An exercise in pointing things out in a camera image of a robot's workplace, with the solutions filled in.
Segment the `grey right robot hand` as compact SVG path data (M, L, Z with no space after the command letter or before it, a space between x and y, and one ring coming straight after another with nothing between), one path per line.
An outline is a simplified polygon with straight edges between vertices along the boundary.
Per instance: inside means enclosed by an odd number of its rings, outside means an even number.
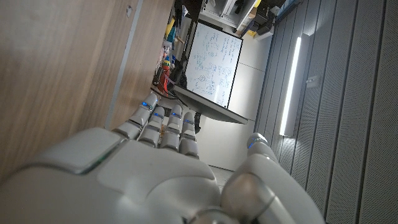
M112 131L48 148L1 184L2 223L323 223L311 197L253 133L219 187L198 155L195 119L150 94Z

